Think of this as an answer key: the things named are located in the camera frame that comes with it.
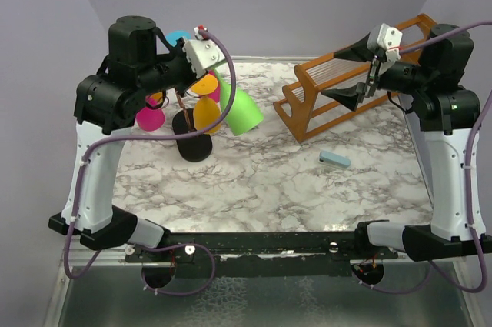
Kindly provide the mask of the yellow wine glass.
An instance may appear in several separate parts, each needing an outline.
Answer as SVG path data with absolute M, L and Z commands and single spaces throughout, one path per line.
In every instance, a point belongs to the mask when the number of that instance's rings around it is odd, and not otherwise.
M 160 109 L 165 102 L 165 97 L 162 92 L 157 92 L 145 97 L 146 107 L 149 109 Z
M 208 127 L 221 115 L 218 103 L 208 97 L 216 86 L 217 81 L 207 74 L 190 88 L 191 93 L 196 94 L 198 97 L 198 101 L 193 108 L 193 122 L 197 130 Z

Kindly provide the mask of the blue wine glass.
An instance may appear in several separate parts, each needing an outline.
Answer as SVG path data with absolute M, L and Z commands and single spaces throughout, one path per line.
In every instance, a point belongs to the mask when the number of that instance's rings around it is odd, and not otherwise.
M 171 46 L 176 46 L 180 38 L 190 39 L 191 35 L 187 31 L 177 30 L 173 32 L 168 32 L 167 34 L 165 34 L 165 38 Z

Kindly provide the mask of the pink wine glass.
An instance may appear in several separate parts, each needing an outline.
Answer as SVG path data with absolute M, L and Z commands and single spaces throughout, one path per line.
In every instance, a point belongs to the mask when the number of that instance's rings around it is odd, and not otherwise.
M 135 121 L 141 130 L 153 132 L 163 126 L 165 123 L 165 114 L 159 108 L 151 109 L 145 107 L 137 113 Z
M 214 89 L 214 91 L 212 93 L 210 93 L 208 95 L 208 97 L 211 98 L 212 100 L 214 100 L 216 103 L 219 103 L 220 102 L 220 94 L 221 94 L 220 82 L 218 81 L 218 77 L 216 76 L 214 71 L 209 71 L 208 74 L 217 81 L 216 88 Z

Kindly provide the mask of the metal wine glass rack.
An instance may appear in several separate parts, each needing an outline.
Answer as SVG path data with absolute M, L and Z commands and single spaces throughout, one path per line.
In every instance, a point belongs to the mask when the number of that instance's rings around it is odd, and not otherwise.
M 169 99 L 166 91 L 161 91 L 165 97 L 165 102 L 160 108 L 164 112 L 164 107 L 168 105 Z M 193 110 L 180 106 L 179 111 L 171 121 L 171 128 L 175 135 L 183 135 L 194 131 Z M 212 140 L 207 134 L 199 135 L 194 138 L 177 140 L 177 147 L 180 156 L 188 162 L 201 162 L 212 152 Z

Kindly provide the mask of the green wine glass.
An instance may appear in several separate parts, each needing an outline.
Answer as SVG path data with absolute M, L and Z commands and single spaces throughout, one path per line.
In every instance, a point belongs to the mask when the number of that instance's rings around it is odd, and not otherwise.
M 232 85 L 217 70 L 214 70 L 214 74 L 220 87 L 219 103 L 221 109 L 225 110 L 233 94 Z M 264 114 L 253 98 L 239 87 L 235 86 L 233 95 L 234 100 L 225 121 L 233 135 L 239 136 L 258 127 L 264 121 Z

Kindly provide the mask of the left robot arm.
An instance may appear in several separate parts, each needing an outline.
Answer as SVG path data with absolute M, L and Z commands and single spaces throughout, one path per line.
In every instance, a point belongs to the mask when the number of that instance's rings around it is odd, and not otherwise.
M 187 91 L 199 79 L 183 50 L 170 45 L 149 18 L 118 18 L 108 30 L 108 54 L 76 89 L 77 153 L 64 209 L 48 227 L 68 237 L 80 235 L 93 250 L 142 245 L 153 261 L 170 250 L 165 228 L 113 206 L 113 189 L 125 140 L 146 98 L 156 92 Z

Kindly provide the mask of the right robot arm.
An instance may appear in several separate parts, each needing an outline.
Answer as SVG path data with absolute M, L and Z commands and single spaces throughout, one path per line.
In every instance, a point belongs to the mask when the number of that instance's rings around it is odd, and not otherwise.
M 338 59 L 368 62 L 366 79 L 323 95 L 355 111 L 377 90 L 412 98 L 410 111 L 430 154 L 433 215 L 427 225 L 386 220 L 362 222 L 354 252 L 363 259 L 381 247 L 405 252 L 416 261 L 485 255 L 491 237 L 481 217 L 474 173 L 477 133 L 485 110 L 460 80 L 474 49 L 467 26 L 434 25 L 425 42 L 401 47 L 402 32 L 386 24 L 334 53 Z

